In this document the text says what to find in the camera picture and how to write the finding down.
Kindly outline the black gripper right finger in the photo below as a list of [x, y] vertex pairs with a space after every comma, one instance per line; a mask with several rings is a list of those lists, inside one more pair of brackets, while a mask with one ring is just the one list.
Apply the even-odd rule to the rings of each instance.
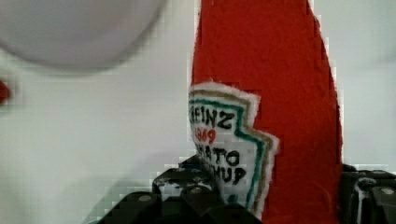
[[396, 176], [344, 164], [339, 187], [341, 224], [396, 224]]

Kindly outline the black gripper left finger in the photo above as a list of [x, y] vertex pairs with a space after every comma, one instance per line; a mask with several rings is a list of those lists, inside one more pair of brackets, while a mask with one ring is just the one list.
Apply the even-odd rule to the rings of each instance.
[[226, 203], [212, 175], [192, 156], [124, 196], [95, 224], [262, 224], [246, 208]]

